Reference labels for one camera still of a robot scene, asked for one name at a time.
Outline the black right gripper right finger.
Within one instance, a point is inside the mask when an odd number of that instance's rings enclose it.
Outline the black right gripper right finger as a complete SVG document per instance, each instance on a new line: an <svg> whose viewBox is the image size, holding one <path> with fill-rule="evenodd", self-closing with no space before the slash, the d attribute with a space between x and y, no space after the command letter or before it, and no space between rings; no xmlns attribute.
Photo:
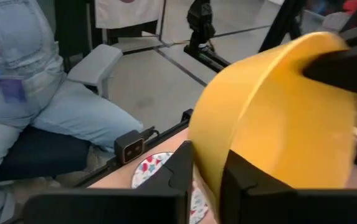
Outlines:
<svg viewBox="0 0 357 224"><path fill-rule="evenodd" d="M229 151L221 183L220 221L357 224L357 190L294 189Z"/></svg>

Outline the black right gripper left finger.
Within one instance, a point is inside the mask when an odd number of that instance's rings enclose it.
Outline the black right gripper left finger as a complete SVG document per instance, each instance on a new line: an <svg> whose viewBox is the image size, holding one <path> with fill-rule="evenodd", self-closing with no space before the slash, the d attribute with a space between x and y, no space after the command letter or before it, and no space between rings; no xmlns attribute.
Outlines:
<svg viewBox="0 0 357 224"><path fill-rule="evenodd" d="M24 207L25 224L185 224L193 186L193 145L183 142L135 189L67 189L40 194Z"/></svg>

